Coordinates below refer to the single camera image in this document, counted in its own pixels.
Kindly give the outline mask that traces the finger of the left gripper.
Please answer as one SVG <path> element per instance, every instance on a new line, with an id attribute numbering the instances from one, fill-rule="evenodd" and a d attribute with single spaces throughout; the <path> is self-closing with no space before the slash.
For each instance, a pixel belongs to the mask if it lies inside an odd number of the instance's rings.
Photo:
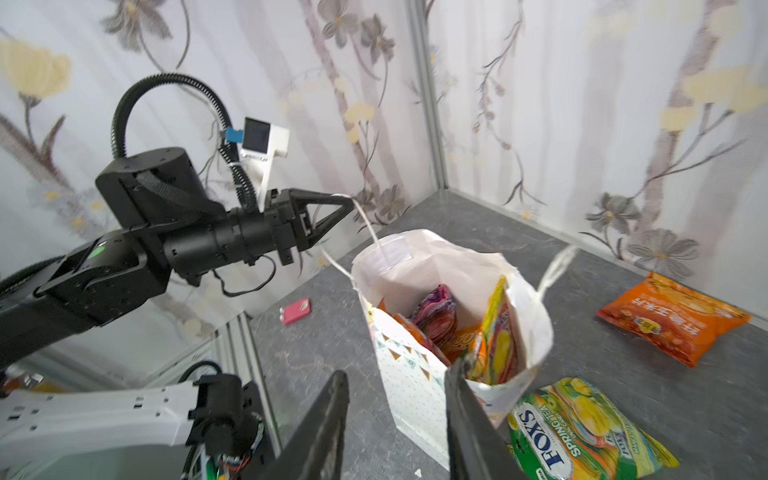
<path id="1" fill-rule="evenodd" d="M 351 210 L 336 209 L 323 218 L 319 216 L 319 213 L 320 210 L 316 209 L 310 217 L 311 227 L 308 234 L 308 245 L 310 248 L 318 246 L 333 228 L 351 213 Z"/>
<path id="2" fill-rule="evenodd" d="M 306 191 L 307 225 L 336 224 L 356 207 L 347 194 Z"/>

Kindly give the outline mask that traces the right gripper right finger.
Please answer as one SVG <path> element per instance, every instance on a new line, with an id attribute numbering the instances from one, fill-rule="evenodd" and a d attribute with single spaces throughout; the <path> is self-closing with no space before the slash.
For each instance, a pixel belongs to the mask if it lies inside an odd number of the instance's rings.
<path id="1" fill-rule="evenodd" d="M 449 478 L 526 479 L 470 389 L 468 367 L 457 360 L 445 374 Z"/>

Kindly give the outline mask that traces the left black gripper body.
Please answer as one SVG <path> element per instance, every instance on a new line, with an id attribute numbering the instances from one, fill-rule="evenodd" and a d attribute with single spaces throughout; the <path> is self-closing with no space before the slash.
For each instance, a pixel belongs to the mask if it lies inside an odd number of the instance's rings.
<path id="1" fill-rule="evenodd" d="M 307 205 L 312 192 L 301 189 L 272 189 L 267 197 L 268 220 L 275 252 L 282 264 L 294 262 L 291 251 L 309 250 L 314 233 Z"/>

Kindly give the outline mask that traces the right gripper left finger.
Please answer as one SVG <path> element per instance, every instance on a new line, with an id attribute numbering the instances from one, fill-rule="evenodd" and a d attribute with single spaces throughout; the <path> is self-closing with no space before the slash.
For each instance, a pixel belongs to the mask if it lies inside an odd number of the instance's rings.
<path id="1" fill-rule="evenodd" d="M 331 479 L 342 474 L 349 381 L 334 371 L 294 435 L 257 479 Z"/>

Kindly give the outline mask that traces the white paper bag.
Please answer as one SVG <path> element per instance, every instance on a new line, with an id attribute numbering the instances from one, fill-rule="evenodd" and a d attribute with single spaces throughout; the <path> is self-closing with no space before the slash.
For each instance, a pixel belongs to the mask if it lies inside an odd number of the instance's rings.
<path id="1" fill-rule="evenodd" d="M 578 250 L 561 250 L 532 286 L 501 254 L 430 230 L 373 240 L 341 272 L 359 296 L 397 429 L 448 467 L 450 367 L 468 361 L 470 396 L 500 426 L 553 347 L 543 297 Z"/>

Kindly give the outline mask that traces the green Fox's candy bag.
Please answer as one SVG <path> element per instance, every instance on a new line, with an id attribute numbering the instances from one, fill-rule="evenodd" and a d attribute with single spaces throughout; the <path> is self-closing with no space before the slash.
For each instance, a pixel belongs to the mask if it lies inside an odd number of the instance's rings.
<path id="1" fill-rule="evenodd" d="M 641 479 L 679 466 L 664 445 L 578 377 L 524 395 L 507 424 L 508 449 L 530 479 Z"/>

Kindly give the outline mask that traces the purple candy bag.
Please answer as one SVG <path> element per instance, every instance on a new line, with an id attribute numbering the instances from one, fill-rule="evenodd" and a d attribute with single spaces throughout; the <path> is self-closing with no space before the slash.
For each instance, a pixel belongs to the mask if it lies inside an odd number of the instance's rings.
<path id="1" fill-rule="evenodd" d="M 409 320 L 436 346 L 444 348 L 457 330 L 457 305 L 452 292 L 439 284 L 416 307 Z"/>

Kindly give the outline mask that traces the yellow mango candy bag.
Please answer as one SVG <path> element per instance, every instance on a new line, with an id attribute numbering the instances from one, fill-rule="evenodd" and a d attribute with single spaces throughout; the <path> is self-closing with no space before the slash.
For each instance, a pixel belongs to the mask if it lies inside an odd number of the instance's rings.
<path id="1" fill-rule="evenodd" d="M 474 344 L 481 336 L 481 333 L 482 328 L 480 325 L 456 330 L 442 349 L 442 352 L 449 363 L 454 363 L 457 359 L 472 351 Z"/>

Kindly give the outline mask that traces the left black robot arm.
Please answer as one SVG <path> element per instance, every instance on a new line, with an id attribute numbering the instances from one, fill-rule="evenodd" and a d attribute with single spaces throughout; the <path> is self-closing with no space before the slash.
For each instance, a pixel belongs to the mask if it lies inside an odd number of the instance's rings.
<path id="1" fill-rule="evenodd" d="M 218 151 L 231 172 L 239 206 L 212 200 L 186 151 L 160 148 L 129 155 L 128 120 L 150 90 L 178 84 L 200 92 L 215 111 Z M 285 153 L 287 133 L 247 119 L 235 130 L 219 96 L 179 73 L 149 76 L 120 99 L 111 125 L 112 162 L 97 188 L 119 228 L 70 253 L 30 265 L 1 283 L 1 363 L 10 366 L 65 338 L 105 326 L 167 290 L 172 275 L 198 285 L 206 274 L 267 259 L 289 265 L 349 213 L 352 197 L 253 183 L 243 160 L 270 164 Z M 185 479 L 328 478 L 340 475 L 348 380 L 334 373 L 302 423 L 307 438 L 282 446 L 252 337 L 223 335 L 246 358 L 233 371 L 201 360 L 174 384 L 146 390 L 41 393 L 14 390 L 1 401 L 1 466 L 132 446 L 183 445 Z"/>

